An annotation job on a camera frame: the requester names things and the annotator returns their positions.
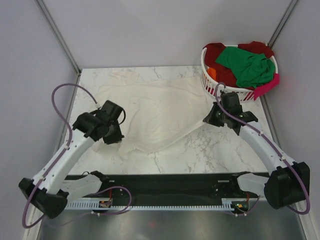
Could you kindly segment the cream white t shirt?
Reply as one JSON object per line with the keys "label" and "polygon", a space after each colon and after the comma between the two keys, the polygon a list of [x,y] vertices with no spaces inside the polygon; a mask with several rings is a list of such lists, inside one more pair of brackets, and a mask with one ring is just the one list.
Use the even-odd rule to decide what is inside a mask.
{"label": "cream white t shirt", "polygon": [[95,99],[126,112],[119,143],[121,156],[139,150],[158,152],[203,125],[209,113],[199,76],[139,81],[133,71],[113,71]]}

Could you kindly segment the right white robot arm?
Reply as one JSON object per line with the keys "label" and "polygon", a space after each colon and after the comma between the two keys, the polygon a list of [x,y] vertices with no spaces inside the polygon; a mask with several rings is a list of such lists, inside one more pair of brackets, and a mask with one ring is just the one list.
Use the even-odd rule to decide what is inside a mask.
{"label": "right white robot arm", "polygon": [[238,174],[229,184],[229,191],[235,197],[245,192],[266,198],[274,209],[290,208],[292,204],[305,201],[306,209],[293,212],[306,215],[310,212],[309,197],[310,168],[305,162],[297,163],[284,153],[276,143],[264,133],[258,118],[250,111],[231,115],[220,102],[214,102],[203,122],[216,127],[228,126],[242,138],[257,154],[269,176],[254,173]]}

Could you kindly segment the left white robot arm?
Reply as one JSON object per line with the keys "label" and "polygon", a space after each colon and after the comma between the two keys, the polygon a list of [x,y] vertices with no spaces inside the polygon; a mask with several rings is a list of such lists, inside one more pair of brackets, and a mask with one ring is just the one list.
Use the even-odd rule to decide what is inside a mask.
{"label": "left white robot arm", "polygon": [[68,140],[51,160],[33,178],[23,178],[18,187],[32,204],[50,219],[56,218],[68,203],[87,195],[106,196],[110,185],[102,173],[94,171],[84,178],[66,181],[68,173],[82,155],[97,141],[118,143],[124,137],[118,118],[122,110],[114,113],[95,110],[81,114],[73,124]]}

